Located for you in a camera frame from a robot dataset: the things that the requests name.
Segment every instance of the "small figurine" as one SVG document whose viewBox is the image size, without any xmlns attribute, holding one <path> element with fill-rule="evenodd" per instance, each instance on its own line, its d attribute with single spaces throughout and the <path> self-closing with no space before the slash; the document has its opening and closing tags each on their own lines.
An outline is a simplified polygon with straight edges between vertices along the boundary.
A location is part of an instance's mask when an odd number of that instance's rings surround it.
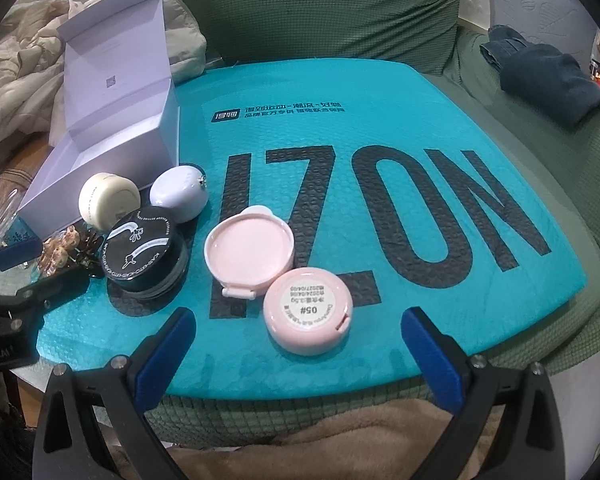
<svg viewBox="0 0 600 480">
<path fill-rule="evenodd" d="M 51 276 L 63 267 L 80 265 L 94 278 L 102 278 L 104 274 L 97 253 L 103 241 L 95 229 L 88 228 L 83 222 L 70 225 L 42 244 L 37 265 L 40 276 Z"/>
</svg>

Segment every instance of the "open box lid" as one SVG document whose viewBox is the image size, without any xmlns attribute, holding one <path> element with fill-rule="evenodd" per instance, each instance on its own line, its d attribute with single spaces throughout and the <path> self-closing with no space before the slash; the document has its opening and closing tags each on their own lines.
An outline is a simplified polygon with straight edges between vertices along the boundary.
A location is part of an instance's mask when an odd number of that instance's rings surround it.
<svg viewBox="0 0 600 480">
<path fill-rule="evenodd" d="M 119 116 L 138 100 L 139 92 L 160 93 L 157 88 L 164 86 L 160 83 L 171 78 L 162 0 L 100 0 L 58 31 L 66 41 L 66 127 L 80 150 L 122 126 L 94 131 L 94 124 L 102 124 L 103 117 Z M 143 119 L 136 109 L 127 121 Z"/>
</svg>

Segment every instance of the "green slipcover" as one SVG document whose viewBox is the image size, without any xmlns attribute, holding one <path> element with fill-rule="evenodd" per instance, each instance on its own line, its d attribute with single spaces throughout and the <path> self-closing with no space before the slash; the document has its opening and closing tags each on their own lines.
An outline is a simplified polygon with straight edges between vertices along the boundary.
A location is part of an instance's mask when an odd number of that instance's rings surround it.
<svg viewBox="0 0 600 480">
<path fill-rule="evenodd" d="M 440 74 L 459 0 L 182 0 L 227 65 L 306 57 L 400 61 Z"/>
</svg>

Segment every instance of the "black jar lid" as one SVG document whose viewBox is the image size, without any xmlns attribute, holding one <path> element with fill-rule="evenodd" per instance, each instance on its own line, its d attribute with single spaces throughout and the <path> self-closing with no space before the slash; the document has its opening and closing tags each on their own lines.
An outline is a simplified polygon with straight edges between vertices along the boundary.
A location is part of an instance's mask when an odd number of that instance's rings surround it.
<svg viewBox="0 0 600 480">
<path fill-rule="evenodd" d="M 121 218 L 102 245 L 107 278 L 123 290 L 141 292 L 168 279 L 182 258 L 184 242 L 171 213 L 146 206 Z"/>
</svg>

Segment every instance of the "open pink compact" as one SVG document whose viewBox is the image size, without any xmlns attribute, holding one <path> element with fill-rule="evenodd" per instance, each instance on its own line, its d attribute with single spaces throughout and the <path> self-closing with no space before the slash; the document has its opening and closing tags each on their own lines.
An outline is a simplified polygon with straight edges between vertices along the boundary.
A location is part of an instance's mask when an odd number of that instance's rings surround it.
<svg viewBox="0 0 600 480">
<path fill-rule="evenodd" d="M 272 338 L 298 355 L 334 348 L 349 331 L 353 300 L 335 274 L 304 267 L 278 278 L 264 297 L 264 319 Z"/>
<path fill-rule="evenodd" d="M 206 237 L 206 266 L 228 298 L 254 300 L 294 259 L 294 235 L 285 221 L 261 205 L 220 222 Z"/>
</svg>

